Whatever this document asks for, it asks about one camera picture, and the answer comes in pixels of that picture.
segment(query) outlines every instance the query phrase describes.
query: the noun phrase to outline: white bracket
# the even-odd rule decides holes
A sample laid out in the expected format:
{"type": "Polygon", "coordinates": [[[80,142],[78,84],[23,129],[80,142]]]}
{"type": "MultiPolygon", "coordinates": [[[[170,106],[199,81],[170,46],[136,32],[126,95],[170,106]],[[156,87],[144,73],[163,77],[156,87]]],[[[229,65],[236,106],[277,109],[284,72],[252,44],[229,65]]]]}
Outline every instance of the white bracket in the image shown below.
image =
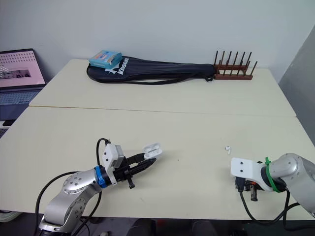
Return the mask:
{"type": "Polygon", "coordinates": [[[265,164],[263,163],[233,157],[231,163],[231,174],[236,177],[254,181],[266,192],[272,192],[272,188],[269,187],[261,177],[260,171],[264,166],[265,164]]]}
{"type": "Polygon", "coordinates": [[[115,170],[115,168],[120,166],[124,159],[124,156],[125,155],[120,145],[106,145],[102,158],[106,173],[113,185],[117,184],[113,171],[115,170]]]}

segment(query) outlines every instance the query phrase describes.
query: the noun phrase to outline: small white object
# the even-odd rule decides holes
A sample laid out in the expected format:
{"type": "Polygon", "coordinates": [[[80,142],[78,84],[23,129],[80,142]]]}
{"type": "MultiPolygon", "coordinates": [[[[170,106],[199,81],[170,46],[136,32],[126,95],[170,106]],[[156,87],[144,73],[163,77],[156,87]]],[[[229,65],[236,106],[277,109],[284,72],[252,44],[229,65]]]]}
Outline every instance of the small white object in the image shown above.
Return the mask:
{"type": "Polygon", "coordinates": [[[157,156],[161,155],[163,152],[160,143],[145,146],[142,151],[144,153],[144,159],[157,158],[157,156]]]}
{"type": "Polygon", "coordinates": [[[231,162],[231,174],[236,177],[254,181],[266,192],[272,192],[272,188],[269,187],[261,177],[260,170],[264,166],[265,164],[263,163],[234,157],[231,162]]]}
{"type": "Polygon", "coordinates": [[[225,150],[227,150],[227,151],[228,151],[227,154],[230,155],[232,148],[231,148],[230,146],[226,146],[226,147],[225,147],[225,150]]]}

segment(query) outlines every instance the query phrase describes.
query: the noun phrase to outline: floor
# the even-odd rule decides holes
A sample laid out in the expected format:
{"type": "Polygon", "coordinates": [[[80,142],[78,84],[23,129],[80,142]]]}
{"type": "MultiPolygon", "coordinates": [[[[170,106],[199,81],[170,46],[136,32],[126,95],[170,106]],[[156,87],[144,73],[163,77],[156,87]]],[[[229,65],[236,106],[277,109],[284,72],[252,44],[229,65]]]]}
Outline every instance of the floor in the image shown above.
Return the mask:
{"type": "MultiPolygon", "coordinates": [[[[136,221],[136,218],[99,218],[99,223],[88,223],[91,234],[98,236],[102,232],[110,231],[110,236],[125,236],[136,221]]],[[[155,219],[157,223],[157,236],[189,236],[191,220],[186,219],[155,219]]],[[[258,226],[253,223],[241,221],[213,220],[212,224],[219,236],[230,236],[232,230],[238,230],[241,234],[235,236],[313,236],[315,229],[297,232],[287,232],[283,229],[282,223],[278,222],[273,226],[258,226]]],[[[289,222],[290,225],[298,225],[301,222],[289,222]]],[[[23,213],[16,219],[0,223],[1,236],[32,236],[34,229],[34,214],[23,213]]],[[[86,227],[79,236],[88,236],[86,227]]]]}

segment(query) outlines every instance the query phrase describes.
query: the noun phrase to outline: robotic arm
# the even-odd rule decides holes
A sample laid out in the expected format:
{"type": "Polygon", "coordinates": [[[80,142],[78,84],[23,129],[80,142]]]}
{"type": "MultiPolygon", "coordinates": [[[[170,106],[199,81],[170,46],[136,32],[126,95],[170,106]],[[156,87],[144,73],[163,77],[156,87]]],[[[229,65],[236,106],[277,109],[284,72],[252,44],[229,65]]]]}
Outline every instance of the robotic arm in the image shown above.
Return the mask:
{"type": "Polygon", "coordinates": [[[305,158],[294,153],[284,154],[273,162],[267,157],[265,163],[233,158],[231,173],[237,180],[245,180],[245,190],[250,189],[252,201],[257,201],[257,189],[267,192],[287,189],[315,217],[315,164],[305,158]]]}
{"type": "Polygon", "coordinates": [[[42,235],[70,235],[87,202],[103,188],[124,180],[128,181],[130,188],[134,188],[132,176],[151,166],[162,150],[156,143],[145,147],[143,152],[125,158],[121,146],[109,142],[102,157],[104,166],[76,172],[63,183],[60,193],[48,204],[39,224],[42,235]]]}

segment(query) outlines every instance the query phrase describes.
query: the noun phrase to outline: gray wall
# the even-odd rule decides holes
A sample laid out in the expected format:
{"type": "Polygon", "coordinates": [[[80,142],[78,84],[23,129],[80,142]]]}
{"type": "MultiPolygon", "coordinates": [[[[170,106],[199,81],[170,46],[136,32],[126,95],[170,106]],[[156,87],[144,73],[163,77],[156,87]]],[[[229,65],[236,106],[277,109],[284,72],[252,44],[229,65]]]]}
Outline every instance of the gray wall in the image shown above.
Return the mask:
{"type": "Polygon", "coordinates": [[[280,87],[315,145],[315,27],[285,72],[280,87]]]}
{"type": "Polygon", "coordinates": [[[34,48],[50,79],[101,49],[187,63],[246,50],[279,81],[314,12],[315,0],[0,0],[0,51],[34,48]]]}

